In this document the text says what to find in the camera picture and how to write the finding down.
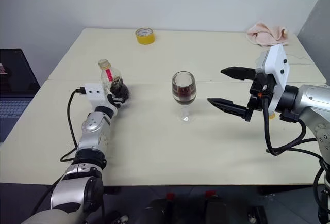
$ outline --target laptop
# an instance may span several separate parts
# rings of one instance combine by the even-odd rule
[[[0,49],[0,145],[40,89],[21,49]]]

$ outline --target laptop screen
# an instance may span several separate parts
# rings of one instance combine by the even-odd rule
[[[33,97],[39,88],[21,49],[0,50],[1,97]]]

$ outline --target glass stem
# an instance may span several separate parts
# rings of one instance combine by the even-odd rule
[[[183,105],[181,108],[181,118],[184,121],[189,121],[189,105]]]

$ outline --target floor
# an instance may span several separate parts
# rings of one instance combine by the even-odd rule
[[[0,184],[0,223],[16,224],[28,218],[32,208],[45,191],[43,185]],[[261,196],[256,186],[130,186],[122,187],[117,195],[104,196],[106,213],[118,210],[130,216],[129,223],[139,224],[142,210],[154,199],[164,198],[166,193],[175,193],[180,209],[191,213],[192,224],[197,218],[193,214],[201,211],[204,193],[216,190],[229,206],[231,224],[248,223],[246,207],[263,205],[269,224],[316,224],[317,205],[312,188],[297,189],[274,195]],[[40,210],[49,206],[48,197]],[[101,212],[90,215],[90,223],[101,223]]]

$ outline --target plastic bottle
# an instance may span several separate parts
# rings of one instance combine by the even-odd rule
[[[111,64],[106,59],[101,59],[98,61],[98,65],[101,72],[101,81],[104,87],[108,90],[108,93],[116,91],[122,86],[123,80],[122,75],[118,69],[111,66]]]

